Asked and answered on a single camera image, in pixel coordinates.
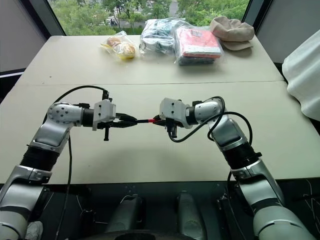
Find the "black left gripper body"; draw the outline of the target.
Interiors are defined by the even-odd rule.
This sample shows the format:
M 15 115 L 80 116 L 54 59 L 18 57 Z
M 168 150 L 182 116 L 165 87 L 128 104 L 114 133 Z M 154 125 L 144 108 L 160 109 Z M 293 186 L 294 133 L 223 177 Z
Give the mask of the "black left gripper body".
M 121 128 L 121 123 L 119 121 L 109 121 L 109 122 L 99 122 L 97 124 L 97 129 L 104 129 L 104 141 L 109 141 L 110 128 Z

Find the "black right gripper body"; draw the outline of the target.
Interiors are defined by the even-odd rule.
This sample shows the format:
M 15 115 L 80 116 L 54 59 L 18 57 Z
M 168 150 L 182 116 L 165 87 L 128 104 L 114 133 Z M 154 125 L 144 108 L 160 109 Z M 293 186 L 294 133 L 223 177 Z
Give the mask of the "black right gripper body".
M 176 121 L 172 118 L 165 118 L 162 120 L 162 122 L 170 138 L 177 138 L 178 128 L 184 127 L 184 125 L 181 122 Z

